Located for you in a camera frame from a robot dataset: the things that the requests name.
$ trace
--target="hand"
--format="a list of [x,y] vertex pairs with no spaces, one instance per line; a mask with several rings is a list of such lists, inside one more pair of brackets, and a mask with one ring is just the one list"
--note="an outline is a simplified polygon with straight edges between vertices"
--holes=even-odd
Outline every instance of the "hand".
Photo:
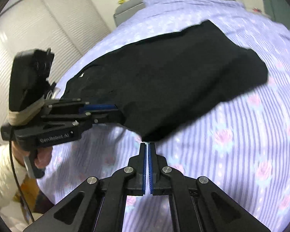
[[[52,151],[53,147],[38,148],[38,156],[34,160],[34,164],[37,168],[45,168],[50,163]],[[25,166],[23,157],[29,156],[30,152],[22,150],[17,142],[12,141],[12,153],[19,164]]]

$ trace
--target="black shirt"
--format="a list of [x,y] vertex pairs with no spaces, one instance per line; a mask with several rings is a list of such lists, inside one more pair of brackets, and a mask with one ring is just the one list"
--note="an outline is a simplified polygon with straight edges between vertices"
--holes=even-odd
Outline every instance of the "black shirt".
[[63,98],[115,104],[128,129],[158,141],[267,78],[254,51],[205,21],[97,58],[68,81]]

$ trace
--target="white sleeve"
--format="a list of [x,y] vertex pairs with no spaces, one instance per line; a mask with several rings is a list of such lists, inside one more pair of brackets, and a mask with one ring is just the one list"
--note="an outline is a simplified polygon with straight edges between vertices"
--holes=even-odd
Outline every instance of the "white sleeve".
[[[26,168],[21,166],[13,156],[15,172],[19,185],[25,179]],[[0,209],[7,206],[17,191],[9,158],[9,145],[0,146]]]

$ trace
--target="white knit sweater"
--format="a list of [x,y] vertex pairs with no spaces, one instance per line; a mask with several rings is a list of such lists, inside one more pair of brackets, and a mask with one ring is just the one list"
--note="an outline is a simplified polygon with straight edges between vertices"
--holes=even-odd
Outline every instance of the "white knit sweater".
[[[26,176],[26,168],[22,167],[13,157],[15,172],[19,184],[21,185]],[[0,146],[0,209],[7,206],[17,191],[17,186],[13,177],[12,167],[9,158],[9,146]],[[1,214],[2,219],[12,232],[21,232],[28,225],[13,218]]]

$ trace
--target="black gripper frame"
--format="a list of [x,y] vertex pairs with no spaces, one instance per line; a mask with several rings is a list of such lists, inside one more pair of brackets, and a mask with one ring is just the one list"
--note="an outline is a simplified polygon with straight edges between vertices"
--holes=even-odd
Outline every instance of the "black gripper frame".
[[91,105],[81,99],[45,100],[40,112],[27,125],[1,126],[2,139],[12,140],[30,152],[24,157],[30,178],[42,178],[44,169],[34,164],[37,149],[79,140],[93,124],[124,123],[124,116],[115,105]]
[[151,194],[169,195],[174,232],[270,232],[205,176],[193,179],[168,167],[148,146]]
[[89,177],[24,231],[122,231],[127,195],[145,194],[146,150],[141,143],[139,155],[110,177]]

